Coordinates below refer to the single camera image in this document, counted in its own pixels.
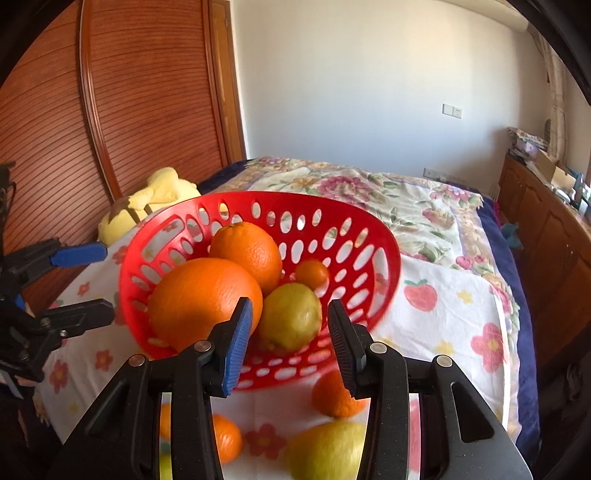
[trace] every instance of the lemon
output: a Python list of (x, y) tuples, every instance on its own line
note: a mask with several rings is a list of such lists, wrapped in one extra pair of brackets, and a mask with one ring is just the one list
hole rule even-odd
[(286, 283), (263, 301), (257, 328), (260, 347), (279, 355), (297, 352), (322, 327), (322, 306), (316, 294), (301, 283)]
[(306, 430), (287, 447), (295, 480), (354, 480), (361, 463), (365, 425), (333, 421)]

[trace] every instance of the orange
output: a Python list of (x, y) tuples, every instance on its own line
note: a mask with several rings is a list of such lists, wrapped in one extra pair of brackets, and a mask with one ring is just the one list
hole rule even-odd
[(148, 318), (158, 338), (180, 352), (205, 340), (215, 324), (229, 320), (240, 297), (252, 301), (252, 333), (262, 312), (256, 280), (229, 260), (196, 258), (156, 286), (148, 300)]
[(322, 375), (312, 389), (312, 406), (323, 415), (346, 419), (367, 408), (369, 399), (355, 400), (343, 385), (338, 370)]
[(163, 403), (160, 406), (160, 436), (170, 440), (170, 403)]
[(265, 297), (279, 284), (279, 247), (271, 235), (253, 223), (239, 222), (220, 228), (212, 239), (209, 255), (243, 267), (258, 282)]
[(216, 436), (217, 454), (220, 463), (233, 461), (242, 451), (242, 434), (234, 422), (221, 415), (213, 415), (213, 431)]
[(305, 260), (295, 268), (295, 281), (315, 290), (330, 279), (329, 269), (319, 260)]

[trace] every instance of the stuffed animal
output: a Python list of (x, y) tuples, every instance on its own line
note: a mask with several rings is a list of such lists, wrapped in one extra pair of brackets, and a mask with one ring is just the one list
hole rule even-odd
[(180, 179), (174, 168), (155, 171), (146, 188), (117, 200), (99, 224), (99, 240), (107, 247), (150, 213), (201, 196), (194, 183)]

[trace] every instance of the curtain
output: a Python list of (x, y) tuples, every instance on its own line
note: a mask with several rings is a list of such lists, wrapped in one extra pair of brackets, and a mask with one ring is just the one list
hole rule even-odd
[(548, 153), (561, 162), (566, 157), (566, 116), (564, 113), (564, 88), (566, 87), (566, 67), (558, 54), (550, 46), (547, 40), (536, 31), (534, 34), (536, 43), (544, 55), (546, 71), (550, 79), (552, 95), (552, 114), (550, 117), (550, 147)]

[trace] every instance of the white wall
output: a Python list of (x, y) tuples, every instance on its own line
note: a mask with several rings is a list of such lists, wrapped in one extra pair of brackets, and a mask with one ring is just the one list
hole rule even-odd
[(566, 77), (566, 164), (586, 175), (591, 157), (591, 106), (573, 76), (567, 72)]
[[(232, 0), (249, 158), (280, 155), (488, 190), (507, 126), (542, 134), (527, 33), (435, 0)], [(463, 109), (458, 120), (443, 103)]]

